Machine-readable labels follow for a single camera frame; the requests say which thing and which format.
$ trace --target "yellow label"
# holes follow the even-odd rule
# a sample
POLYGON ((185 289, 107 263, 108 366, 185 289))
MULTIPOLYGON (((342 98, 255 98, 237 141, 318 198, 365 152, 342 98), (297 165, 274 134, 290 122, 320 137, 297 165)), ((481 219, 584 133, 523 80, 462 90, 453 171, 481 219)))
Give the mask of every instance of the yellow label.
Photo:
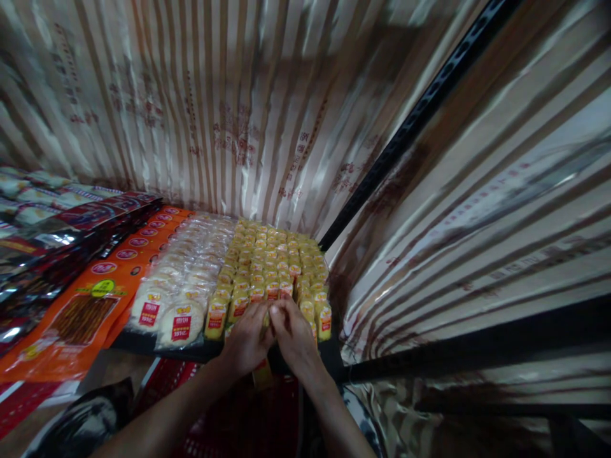
POLYGON ((94 284, 93 288, 91 289, 91 295, 93 297, 104 297, 107 294, 110 294, 114 288, 114 281, 110 279, 102 280, 101 282, 94 284))

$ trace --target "hand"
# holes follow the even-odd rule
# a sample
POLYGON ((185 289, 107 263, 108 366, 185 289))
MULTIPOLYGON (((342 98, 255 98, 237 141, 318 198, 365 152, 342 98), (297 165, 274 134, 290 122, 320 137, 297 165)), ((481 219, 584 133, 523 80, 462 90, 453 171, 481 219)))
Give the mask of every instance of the hand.
POLYGON ((304 385, 327 372, 318 356, 312 328, 290 296, 273 302, 269 317, 286 364, 304 385))
POLYGON ((271 328, 261 335, 263 317, 267 313, 269 302, 252 303, 244 315, 234 324, 231 335, 219 357, 236 379, 252 372, 267 356, 267 351, 274 343, 271 328))

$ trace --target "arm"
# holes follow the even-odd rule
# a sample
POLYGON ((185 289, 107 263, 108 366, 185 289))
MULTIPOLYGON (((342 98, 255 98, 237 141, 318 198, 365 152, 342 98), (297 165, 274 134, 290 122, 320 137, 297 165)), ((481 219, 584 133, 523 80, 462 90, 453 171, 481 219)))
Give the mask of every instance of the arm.
POLYGON ((267 355, 271 329, 260 338, 267 303, 252 304, 234 326, 220 356, 197 375, 123 428, 92 458, 170 456, 191 425, 231 386, 267 355))
POLYGON ((318 356, 310 325, 295 302, 283 298, 269 315, 284 360, 312 399, 330 456, 375 457, 318 356))

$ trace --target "striped fabric wall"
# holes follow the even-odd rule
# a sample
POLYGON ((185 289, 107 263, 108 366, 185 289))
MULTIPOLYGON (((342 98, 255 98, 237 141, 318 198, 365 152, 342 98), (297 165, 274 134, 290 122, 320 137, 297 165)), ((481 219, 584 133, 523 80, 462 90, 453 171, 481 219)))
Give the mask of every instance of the striped fabric wall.
POLYGON ((3 1, 2 160, 320 237, 483 5, 3 1))
POLYGON ((334 244, 346 361, 611 291, 606 12, 527 2, 334 244))

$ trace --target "black tray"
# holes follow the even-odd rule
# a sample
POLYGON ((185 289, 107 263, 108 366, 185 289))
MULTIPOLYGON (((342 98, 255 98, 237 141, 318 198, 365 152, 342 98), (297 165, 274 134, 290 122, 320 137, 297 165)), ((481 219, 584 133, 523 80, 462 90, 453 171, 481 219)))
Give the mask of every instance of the black tray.
MULTIPOLYGON (((207 363, 212 358, 220 355, 223 349, 223 342, 205 340, 204 345, 201 347, 174 351, 155 351, 155 339, 155 336, 152 335, 137 334, 123 330, 117 336, 111 348, 130 353, 161 356, 169 359, 182 359, 184 361, 194 361, 196 363, 207 363)), ((332 334, 331 339, 326 342, 320 342, 318 344, 318 351, 331 377, 336 381, 342 380, 345 369, 342 357, 339 353, 337 336, 332 334)), ((269 360, 272 372, 291 375, 291 371, 282 358, 280 348, 277 345, 274 345, 270 349, 267 359, 269 360)))

